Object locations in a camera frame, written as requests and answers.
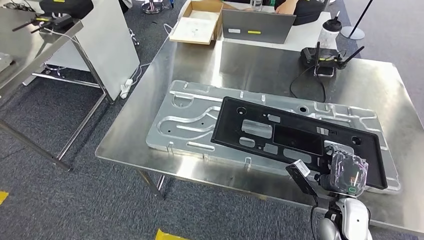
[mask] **black plastic panel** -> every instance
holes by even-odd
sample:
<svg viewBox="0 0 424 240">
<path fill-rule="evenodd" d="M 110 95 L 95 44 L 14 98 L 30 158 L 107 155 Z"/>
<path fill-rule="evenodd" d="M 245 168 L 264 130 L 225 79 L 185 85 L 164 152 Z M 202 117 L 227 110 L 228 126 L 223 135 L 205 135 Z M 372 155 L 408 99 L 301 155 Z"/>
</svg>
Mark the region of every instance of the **black plastic panel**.
<svg viewBox="0 0 424 240">
<path fill-rule="evenodd" d="M 269 115 L 279 118 L 271 121 Z M 242 131 L 243 120 L 251 120 L 272 126 L 272 138 L 264 138 Z M 249 145 L 241 144 L 248 139 Z M 331 156 L 324 153 L 324 141 L 352 147 L 355 154 L 369 164 L 366 185 L 387 188 L 386 174 L 380 150 L 379 138 L 373 133 L 337 125 L 315 118 L 279 110 L 256 103 L 224 97 L 213 131 L 212 143 L 237 149 L 254 155 L 291 164 L 297 159 L 284 156 L 284 149 L 310 155 L 306 166 L 321 174 L 330 172 Z M 278 148 L 276 154 L 264 151 L 266 145 Z"/>
</svg>

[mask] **metal table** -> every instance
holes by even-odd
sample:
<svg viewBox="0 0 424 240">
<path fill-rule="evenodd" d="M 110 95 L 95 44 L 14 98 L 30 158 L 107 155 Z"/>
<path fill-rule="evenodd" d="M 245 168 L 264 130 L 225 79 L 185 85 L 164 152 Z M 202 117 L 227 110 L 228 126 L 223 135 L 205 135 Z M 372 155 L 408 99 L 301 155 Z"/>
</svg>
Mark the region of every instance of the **metal table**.
<svg viewBox="0 0 424 240">
<path fill-rule="evenodd" d="M 212 42 L 195 45 L 166 41 L 129 97 L 96 150 L 105 160 L 133 166 L 150 189 L 162 196 L 146 171 L 154 171 L 262 198 L 303 206 L 313 200 L 302 194 L 288 177 L 246 169 L 192 156 L 173 155 L 149 148 L 146 136 L 173 80 L 184 80 L 289 96 L 290 82 L 304 68 L 299 52 Z M 421 150 L 424 129 L 401 77 L 392 63 L 353 59 L 333 79 L 323 79 L 327 101 L 377 112 L 399 173 L 402 192 L 381 195 L 365 192 L 360 200 L 371 211 L 373 225 L 424 233 L 424 192 L 419 176 L 424 172 Z M 322 90 L 313 77 L 300 77 L 293 85 L 298 97 L 322 101 Z"/>
<path fill-rule="evenodd" d="M 34 18 L 34 16 L 35 14 L 32 12 L 0 8 L 0 23 L 2 23 L 0 24 L 0 52 L 11 55 L 14 60 L 14 63 L 11 66 L 0 72 L 0 97 L 10 94 L 29 76 L 38 76 L 39 74 L 34 72 L 37 71 L 43 65 L 43 63 L 49 59 L 59 48 L 61 48 L 61 46 L 70 40 L 65 36 L 56 34 L 40 34 L 38 32 L 31 34 L 30 32 L 32 30 L 38 28 L 32 24 L 26 26 L 23 29 L 12 32 L 12 29 L 30 21 L 32 18 Z M 61 160 L 68 149 L 71 147 L 101 102 L 107 98 L 110 103 L 113 103 L 113 100 L 102 84 L 99 75 L 97 74 L 90 60 L 87 58 L 84 50 L 78 43 L 78 39 L 74 37 L 75 34 L 78 33 L 82 28 L 83 24 L 81 21 L 77 21 L 74 26 L 64 32 L 64 34 L 71 38 L 73 37 L 73 40 L 75 41 L 73 41 L 73 43 L 76 49 L 80 53 L 85 64 L 87 64 L 88 69 L 90 69 L 90 72 L 97 83 L 66 79 L 63 79 L 62 81 L 99 88 L 103 91 L 103 94 L 94 104 L 93 108 L 90 110 L 82 123 L 78 126 L 77 130 L 74 132 L 60 153 L 57 156 L 52 155 L 45 149 L 38 146 L 32 140 L 24 136 L 22 133 L 13 129 L 5 121 L 0 119 L 0 130 L 14 136 L 26 146 L 35 150 L 53 162 L 55 165 L 67 171 L 71 170 L 71 167 L 61 162 Z"/>
</svg>

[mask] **black shirt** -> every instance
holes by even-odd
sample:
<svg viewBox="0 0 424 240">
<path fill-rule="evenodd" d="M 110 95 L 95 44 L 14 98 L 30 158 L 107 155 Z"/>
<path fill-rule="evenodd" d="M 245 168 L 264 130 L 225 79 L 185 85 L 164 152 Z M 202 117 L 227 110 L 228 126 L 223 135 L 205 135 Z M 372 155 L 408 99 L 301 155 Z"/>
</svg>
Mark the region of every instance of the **black shirt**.
<svg viewBox="0 0 424 240">
<path fill-rule="evenodd" d="M 275 0 L 274 9 L 277 9 L 285 2 L 286 0 Z M 296 15 L 293 25 L 302 25 L 316 21 L 320 17 L 324 7 L 324 3 L 317 0 L 299 0 L 293 13 Z"/>
</svg>

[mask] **laptop lid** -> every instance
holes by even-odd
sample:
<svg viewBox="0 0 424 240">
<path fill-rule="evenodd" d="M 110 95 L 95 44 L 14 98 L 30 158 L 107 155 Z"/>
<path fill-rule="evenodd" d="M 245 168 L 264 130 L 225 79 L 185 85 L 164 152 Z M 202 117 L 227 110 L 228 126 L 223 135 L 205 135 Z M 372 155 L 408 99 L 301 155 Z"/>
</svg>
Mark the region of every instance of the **laptop lid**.
<svg viewBox="0 0 424 240">
<path fill-rule="evenodd" d="M 295 15 L 222 9 L 224 38 L 283 44 Z"/>
</svg>

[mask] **plastic wrap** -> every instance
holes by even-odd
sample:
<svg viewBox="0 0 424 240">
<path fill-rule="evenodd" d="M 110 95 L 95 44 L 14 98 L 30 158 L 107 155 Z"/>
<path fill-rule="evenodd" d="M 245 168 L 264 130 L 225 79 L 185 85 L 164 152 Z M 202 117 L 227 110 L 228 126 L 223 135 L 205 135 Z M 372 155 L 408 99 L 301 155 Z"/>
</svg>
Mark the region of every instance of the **plastic wrap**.
<svg viewBox="0 0 424 240">
<path fill-rule="evenodd" d="M 333 191 L 351 196 L 361 195 L 367 184 L 367 172 L 365 159 L 335 147 L 329 176 Z"/>
</svg>

